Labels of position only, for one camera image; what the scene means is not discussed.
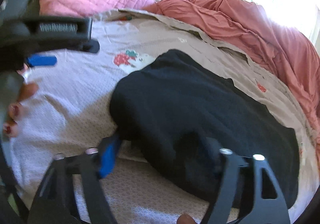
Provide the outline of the left hand with red nails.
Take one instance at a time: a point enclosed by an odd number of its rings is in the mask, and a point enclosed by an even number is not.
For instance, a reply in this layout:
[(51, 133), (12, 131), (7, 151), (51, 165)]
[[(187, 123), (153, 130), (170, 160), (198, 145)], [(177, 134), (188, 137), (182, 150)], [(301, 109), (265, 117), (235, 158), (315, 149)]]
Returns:
[(21, 102), (31, 98), (39, 89), (35, 82), (24, 83), (20, 89), (16, 102), (8, 106), (9, 119), (3, 124), (3, 133), (9, 138), (16, 138), (18, 136), (17, 121), (21, 119), (24, 113)]

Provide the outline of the right hand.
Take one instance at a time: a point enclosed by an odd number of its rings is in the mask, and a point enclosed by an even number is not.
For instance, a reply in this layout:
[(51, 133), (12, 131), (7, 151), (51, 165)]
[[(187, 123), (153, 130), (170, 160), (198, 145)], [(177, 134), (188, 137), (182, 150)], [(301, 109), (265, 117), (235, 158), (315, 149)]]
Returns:
[(188, 214), (182, 214), (176, 221), (177, 224), (196, 224), (195, 220)]

